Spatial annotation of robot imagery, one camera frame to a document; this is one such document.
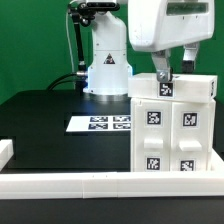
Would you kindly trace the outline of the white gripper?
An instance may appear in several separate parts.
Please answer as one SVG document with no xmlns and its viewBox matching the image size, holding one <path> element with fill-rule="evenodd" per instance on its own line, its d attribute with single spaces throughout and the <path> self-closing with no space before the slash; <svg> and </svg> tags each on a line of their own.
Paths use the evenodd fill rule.
<svg viewBox="0 0 224 224">
<path fill-rule="evenodd" d="M 135 51 L 152 52 L 157 80 L 170 82 L 169 49 L 184 45 L 182 72 L 192 74 L 199 42 L 214 33 L 214 14 L 215 0 L 129 0 L 129 40 Z"/>
</svg>

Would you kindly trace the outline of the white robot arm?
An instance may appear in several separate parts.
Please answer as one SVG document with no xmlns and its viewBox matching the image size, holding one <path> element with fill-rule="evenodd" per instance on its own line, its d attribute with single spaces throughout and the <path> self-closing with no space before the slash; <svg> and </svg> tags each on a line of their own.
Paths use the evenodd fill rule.
<svg viewBox="0 0 224 224">
<path fill-rule="evenodd" d="M 215 0 L 85 0 L 87 19 L 93 23 L 93 62 L 87 70 L 85 92 L 98 98 L 127 94 L 133 69 L 126 44 L 149 52 L 156 78 L 173 78 L 170 50 L 184 48 L 182 71 L 191 73 L 200 42 L 214 33 Z"/>
</svg>

